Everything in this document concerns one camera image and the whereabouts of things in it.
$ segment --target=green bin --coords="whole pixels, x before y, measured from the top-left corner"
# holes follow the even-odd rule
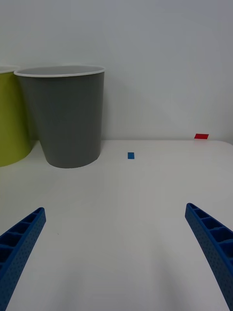
[[[0,67],[0,166],[28,155],[31,143],[27,115],[15,67]]]

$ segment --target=small blue block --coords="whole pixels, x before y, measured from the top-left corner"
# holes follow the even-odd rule
[[[0,311],[6,310],[45,222],[40,207],[0,236]]]
[[[191,203],[186,206],[185,218],[202,248],[230,311],[233,311],[233,232]]]
[[[134,152],[128,152],[128,159],[134,160]]]

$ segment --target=bin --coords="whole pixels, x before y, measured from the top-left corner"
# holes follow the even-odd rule
[[[13,74],[15,69],[0,67],[0,166],[15,163],[31,151],[26,110]]]
[[[49,164],[77,168],[100,155],[103,67],[15,71]]]

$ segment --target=white table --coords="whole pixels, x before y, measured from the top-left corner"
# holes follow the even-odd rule
[[[104,141],[96,162],[67,170],[37,143],[0,168],[0,234],[40,206],[47,216],[7,310],[228,310],[187,202],[233,229],[232,145]]]

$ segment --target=red piece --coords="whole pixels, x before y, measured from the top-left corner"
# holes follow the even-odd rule
[[[208,139],[209,134],[196,134],[194,139]]]

